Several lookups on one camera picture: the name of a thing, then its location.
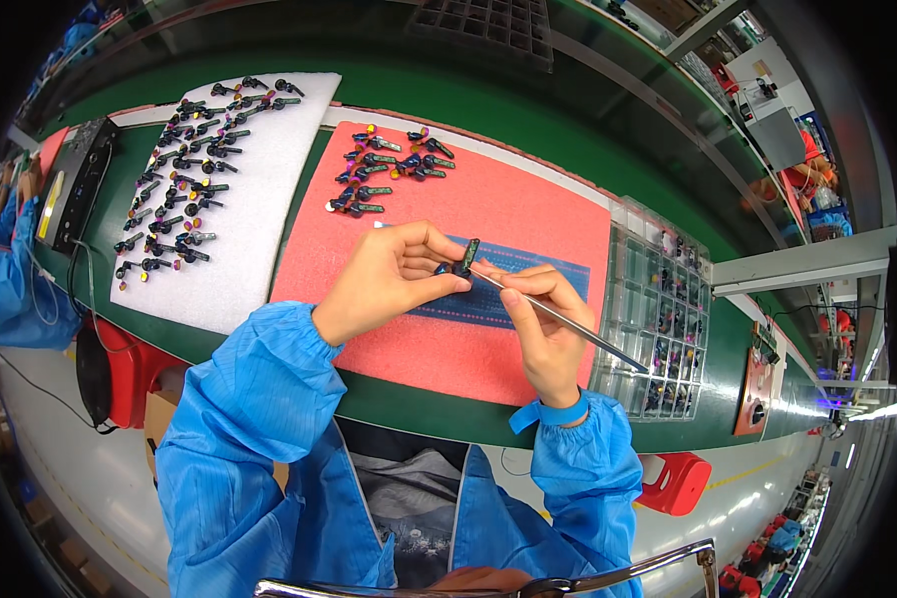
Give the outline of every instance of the eyeglass frame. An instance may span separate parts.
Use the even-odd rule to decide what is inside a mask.
[[[383,589],[366,588],[365,590],[378,590],[387,592],[382,595],[393,598],[435,598],[449,596],[478,596],[480,598],[534,598],[548,592],[560,592],[550,594],[561,598],[565,594],[576,592],[595,592],[603,590],[622,582],[629,581],[662,567],[678,563],[683,559],[696,555],[697,565],[704,573],[704,593],[706,598],[718,598],[718,578],[715,575],[715,541],[708,538],[692,544],[685,544],[680,548],[674,548],[668,552],[649,557],[625,568],[618,568],[608,573],[601,573],[591,577],[583,577],[576,580],[550,577],[528,582],[521,589],[514,592],[492,591],[438,591],[438,590],[410,590],[410,589]],[[336,584],[313,582],[318,586],[336,586]],[[331,592],[310,588],[308,586],[296,586],[274,579],[262,579],[256,583],[252,592],[253,598],[368,598],[371,593],[365,592]]]

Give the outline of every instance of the factory floor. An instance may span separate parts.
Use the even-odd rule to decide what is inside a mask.
[[[12,348],[1,352],[37,385],[85,416],[68,355]],[[144,432],[118,430],[102,437],[5,365],[0,365],[0,390],[19,455],[52,503],[61,526],[72,530],[93,558],[102,561],[122,595],[168,596],[169,542],[146,465]],[[700,502],[681,518],[637,508],[632,558],[637,561],[714,538],[718,563],[735,559],[786,506],[803,471],[814,461],[819,442],[801,432],[696,451],[713,466]],[[525,474],[531,452],[484,448],[499,485],[544,514],[541,493]],[[648,481],[657,476],[657,459],[644,457]],[[701,588],[701,572],[694,563],[663,568],[643,580],[646,596],[687,598]]]

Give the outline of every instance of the left hand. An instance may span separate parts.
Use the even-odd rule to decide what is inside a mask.
[[[312,310],[322,339],[339,346],[423,303],[471,289],[452,274],[433,276],[440,262],[460,261],[465,248],[427,220],[363,233],[335,284]]]

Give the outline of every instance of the green workbench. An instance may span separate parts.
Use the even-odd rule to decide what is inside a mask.
[[[58,122],[47,124],[46,132],[138,105],[176,102],[186,90],[206,81],[280,71],[339,73],[342,84],[335,94],[337,101],[396,110],[494,138],[552,161],[619,196],[638,198],[706,245],[716,261],[739,257],[739,253],[706,222],[703,214],[694,209],[693,199],[659,172],[656,165],[537,98],[519,95],[490,81],[469,78],[451,70],[413,69],[367,62],[358,56],[312,57],[288,51],[205,55],[127,78],[68,108]],[[155,85],[153,81],[160,81],[160,84]],[[117,259],[112,246],[124,236],[122,224],[136,190],[134,181],[159,131],[158,126],[145,126],[121,132],[120,151],[114,155],[100,188],[84,240],[96,249],[97,313],[145,341],[195,364],[207,360],[225,337],[109,302],[110,276]],[[320,131],[316,136],[286,220],[282,248],[330,135],[330,131]],[[438,215],[432,214],[432,219],[437,222]],[[56,282],[66,287],[68,259],[42,246],[37,247],[36,256],[55,276]],[[74,264],[73,287],[76,297],[89,304],[85,252],[79,252]],[[766,300],[774,301],[769,295]],[[185,308],[185,304],[180,305],[180,309]],[[703,386],[694,420],[634,423],[636,450],[707,449],[760,439],[757,435],[732,436],[751,325],[750,318],[728,300],[713,303]],[[785,330],[799,346],[806,348],[799,335],[792,334],[787,327]],[[807,414],[809,412],[805,410],[799,410],[802,413],[775,411],[768,419],[764,438],[807,430],[826,421],[826,413],[813,405],[816,397],[813,384],[799,365],[790,358],[788,362],[782,398],[792,406],[812,408],[817,414]],[[512,434],[507,423],[514,411],[511,407],[414,389],[352,372],[342,371],[340,374],[349,389],[338,408],[341,415],[470,442],[526,448],[533,442],[534,435],[529,433],[519,437]]]

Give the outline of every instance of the eyeglasses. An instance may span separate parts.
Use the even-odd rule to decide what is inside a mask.
[[[565,594],[595,592],[621,584],[656,569],[679,563],[695,555],[698,566],[704,571],[704,592],[707,598],[718,597],[718,580],[715,575],[715,541],[708,538],[687,544],[668,552],[650,557],[629,567],[615,569],[592,577],[570,580],[551,577],[528,582],[515,592],[491,590],[411,590],[385,588],[359,588],[339,586],[323,582],[306,582],[294,585],[271,579],[259,580],[252,595],[257,598],[561,598]]]

